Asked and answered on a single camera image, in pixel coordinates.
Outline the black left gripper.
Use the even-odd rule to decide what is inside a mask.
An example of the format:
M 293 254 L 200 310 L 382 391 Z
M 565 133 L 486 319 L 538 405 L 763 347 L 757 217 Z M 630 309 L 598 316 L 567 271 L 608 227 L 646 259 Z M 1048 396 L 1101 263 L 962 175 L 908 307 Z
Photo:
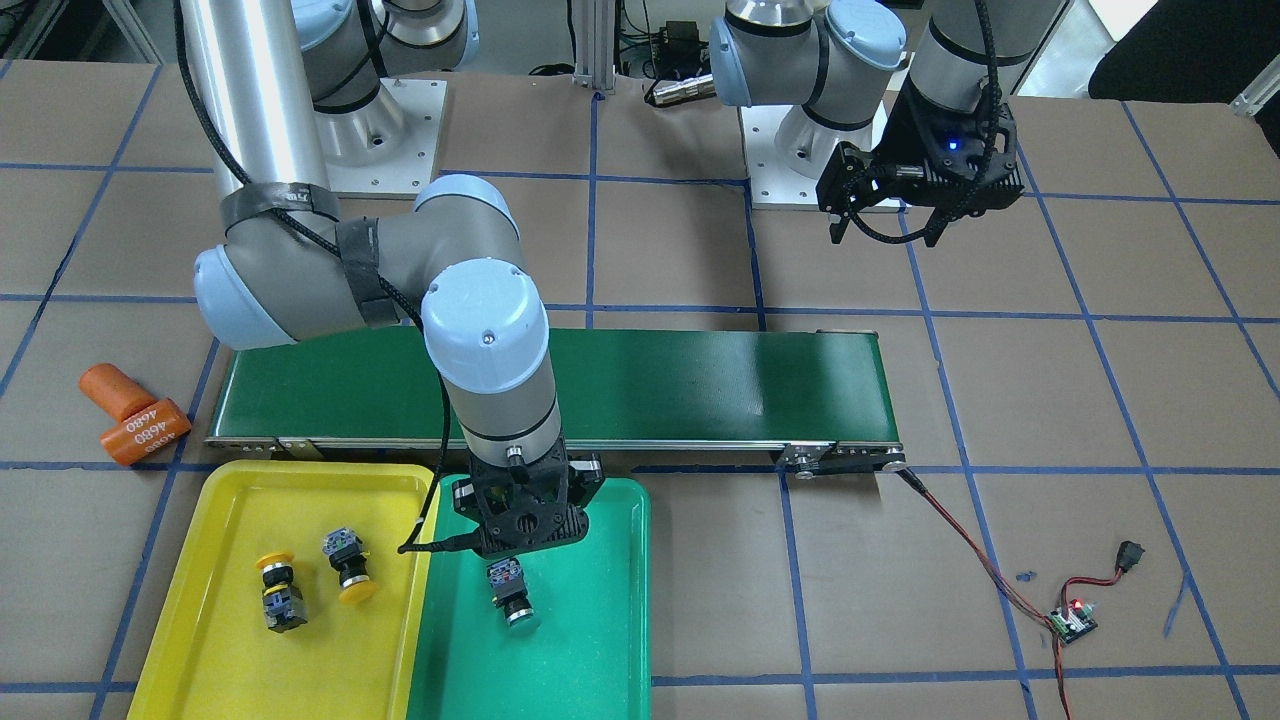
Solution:
M 874 159 L 847 140 L 835 145 L 815 183 L 815 202 L 828 215 L 831 243 L 842 242 L 858 213 L 890 197 L 936 208 L 922 228 L 928 249 L 966 214 L 1002 210 L 1021 197 L 1024 183 L 1011 147 L 1016 123 L 1009 105 L 988 101 L 986 79 L 975 81 L 973 88 L 978 91 L 975 110 L 954 111 L 932 102 L 909 79 L 890 111 Z M 969 204 L 957 206 L 978 177 L 991 126 L 996 141 L 989 165 Z

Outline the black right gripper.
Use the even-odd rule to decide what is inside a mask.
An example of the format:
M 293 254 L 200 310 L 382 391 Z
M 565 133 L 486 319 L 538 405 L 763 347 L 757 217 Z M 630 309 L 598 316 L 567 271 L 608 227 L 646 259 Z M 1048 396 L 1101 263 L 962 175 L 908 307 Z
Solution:
M 479 524 L 462 547 L 506 559 L 584 539 L 585 507 L 603 487 L 598 454 L 571 457 L 558 439 L 541 457 L 493 465 L 468 452 L 468 475 L 453 484 L 454 511 Z

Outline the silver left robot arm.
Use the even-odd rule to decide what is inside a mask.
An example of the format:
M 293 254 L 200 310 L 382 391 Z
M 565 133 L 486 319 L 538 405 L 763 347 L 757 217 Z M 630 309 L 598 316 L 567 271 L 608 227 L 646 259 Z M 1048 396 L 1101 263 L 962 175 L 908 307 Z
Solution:
M 728 106 L 785 106 L 774 141 L 815 181 L 829 238 L 934 247 L 965 217 L 1016 202 L 1012 90 L 1065 5 L 937 1 L 915 47 L 878 1 L 728 1 L 710 28 Z

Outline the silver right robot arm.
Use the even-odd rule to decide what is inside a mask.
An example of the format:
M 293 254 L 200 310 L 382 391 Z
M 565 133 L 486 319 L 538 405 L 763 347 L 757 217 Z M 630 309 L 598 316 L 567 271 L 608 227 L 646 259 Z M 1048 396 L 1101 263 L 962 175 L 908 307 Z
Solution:
M 177 1 L 178 67 L 224 165 L 224 240 L 195 297 L 229 348 L 411 320 L 468 450 L 467 536 L 403 551 L 484 559 L 581 541 L 602 473 L 564 447 L 547 310 L 502 193 L 444 176 L 398 217 L 344 219 L 329 186 L 291 1 Z

